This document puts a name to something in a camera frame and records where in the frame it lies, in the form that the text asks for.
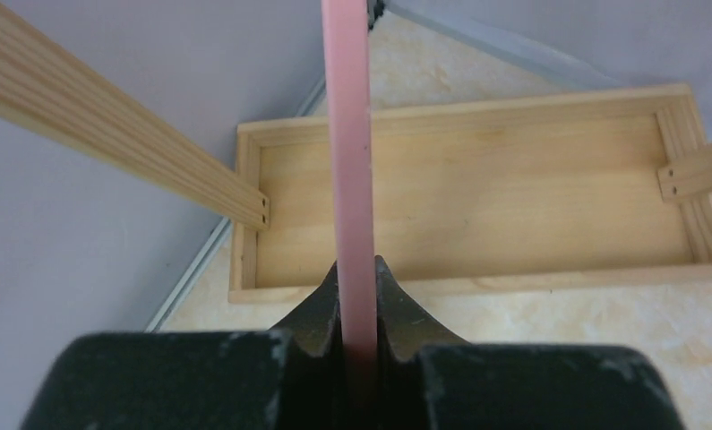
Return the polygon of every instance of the wooden frame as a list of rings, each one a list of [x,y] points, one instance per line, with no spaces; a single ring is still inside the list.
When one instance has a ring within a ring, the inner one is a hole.
[[[405,134],[479,130],[483,127],[515,127],[562,120],[601,120],[626,116],[651,116],[674,163],[703,148],[706,137],[691,90],[675,84],[630,90],[507,99],[436,107],[409,107],[373,114],[376,141]],[[327,118],[307,117],[243,124],[238,127],[237,173],[250,185],[261,185],[262,152],[279,145],[316,144],[328,141]],[[656,175],[664,164],[653,169]],[[659,202],[662,193],[656,189]],[[678,281],[712,280],[712,193],[699,193],[682,202],[680,217],[690,247],[690,263],[613,270],[554,271],[474,276],[447,279],[409,279],[401,285],[421,295],[469,294],[530,289],[579,288],[603,285],[643,285]],[[300,300],[318,285],[286,285],[256,288],[258,233],[236,223],[232,239],[229,299],[232,302]],[[326,266],[320,268],[322,275]]]

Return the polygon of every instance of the wooden stick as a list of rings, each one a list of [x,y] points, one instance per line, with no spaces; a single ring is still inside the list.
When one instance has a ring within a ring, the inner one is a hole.
[[[712,192],[712,144],[673,160],[658,171],[662,197],[680,201]]]
[[[254,229],[268,199],[0,4],[0,117]]]
[[[369,44],[366,2],[322,0],[342,342],[353,405],[373,399],[377,370]]]

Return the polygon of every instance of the black plastic part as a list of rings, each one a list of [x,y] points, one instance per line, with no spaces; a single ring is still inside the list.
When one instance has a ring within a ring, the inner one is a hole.
[[[60,356],[23,427],[682,428],[654,367],[622,347],[471,345],[377,257],[379,393],[345,395],[337,267],[268,331],[99,334]]]
[[[384,14],[384,0],[369,2],[369,31],[374,30],[374,25]]]

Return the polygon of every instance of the tray bottom panel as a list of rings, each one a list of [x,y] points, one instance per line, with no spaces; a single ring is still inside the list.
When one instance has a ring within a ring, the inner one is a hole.
[[[257,288],[318,285],[334,261],[329,156],[261,149]],[[690,263],[665,164],[653,115],[376,137],[376,252],[398,280]]]

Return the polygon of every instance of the wooden rail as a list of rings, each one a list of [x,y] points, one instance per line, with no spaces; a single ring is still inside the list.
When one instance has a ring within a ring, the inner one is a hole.
[[[712,192],[712,144],[673,160],[659,169],[658,175],[666,201]]]
[[[1,4],[0,117],[249,228],[269,226],[260,191]]]

